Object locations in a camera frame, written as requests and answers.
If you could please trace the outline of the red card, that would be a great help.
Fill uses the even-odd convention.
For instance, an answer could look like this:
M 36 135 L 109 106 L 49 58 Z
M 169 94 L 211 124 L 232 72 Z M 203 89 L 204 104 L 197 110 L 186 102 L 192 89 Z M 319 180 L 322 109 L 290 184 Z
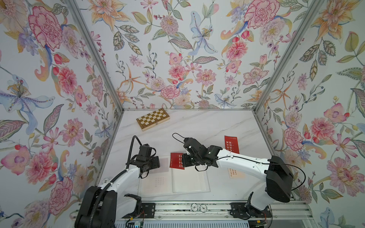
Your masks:
M 184 170 L 183 153 L 171 153 L 170 154 L 170 168 Z
M 224 141 L 225 141 L 225 149 L 226 150 L 228 150 L 232 153 L 236 153 L 236 154 L 240 153 L 237 137 L 225 136 Z

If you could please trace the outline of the white photo album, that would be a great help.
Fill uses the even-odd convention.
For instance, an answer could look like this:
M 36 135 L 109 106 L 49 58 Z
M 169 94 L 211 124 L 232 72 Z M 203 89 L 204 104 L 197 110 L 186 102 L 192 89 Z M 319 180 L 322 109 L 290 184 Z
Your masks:
M 210 191 L 206 172 L 194 167 L 175 169 L 170 167 L 170 157 L 159 159 L 160 168 L 153 169 L 139 182 L 141 197 L 161 197 L 179 194 L 205 193 Z

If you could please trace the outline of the beige card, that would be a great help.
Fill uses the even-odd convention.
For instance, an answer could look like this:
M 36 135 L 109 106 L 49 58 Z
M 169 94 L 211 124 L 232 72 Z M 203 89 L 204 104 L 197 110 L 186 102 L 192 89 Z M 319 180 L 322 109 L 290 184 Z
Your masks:
M 244 173 L 234 169 L 228 169 L 228 172 L 231 179 L 244 179 L 246 177 Z

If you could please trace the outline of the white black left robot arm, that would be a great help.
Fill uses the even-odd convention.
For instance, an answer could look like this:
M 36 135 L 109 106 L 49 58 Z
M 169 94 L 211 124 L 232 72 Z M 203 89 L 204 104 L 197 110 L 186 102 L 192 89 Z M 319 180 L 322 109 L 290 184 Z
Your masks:
M 132 184 L 160 167 L 156 149 L 148 144 L 139 147 L 139 153 L 129 159 L 127 166 L 117 176 L 101 186 L 86 190 L 81 203 L 75 228 L 113 228 L 122 218 L 141 216 L 144 212 L 140 196 L 125 193 Z

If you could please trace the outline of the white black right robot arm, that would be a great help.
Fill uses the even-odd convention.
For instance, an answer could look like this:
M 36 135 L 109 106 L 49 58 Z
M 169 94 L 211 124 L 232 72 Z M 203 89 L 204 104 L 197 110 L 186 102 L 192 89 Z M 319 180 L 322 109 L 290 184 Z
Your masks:
M 294 175 L 289 166 L 278 156 L 269 159 L 253 158 L 236 154 L 219 146 L 205 147 L 194 138 L 184 138 L 183 167 L 227 168 L 258 178 L 263 185 L 250 193 L 246 203 L 232 206 L 230 214 L 235 218 L 270 218 L 270 205 L 276 201 L 289 203 Z

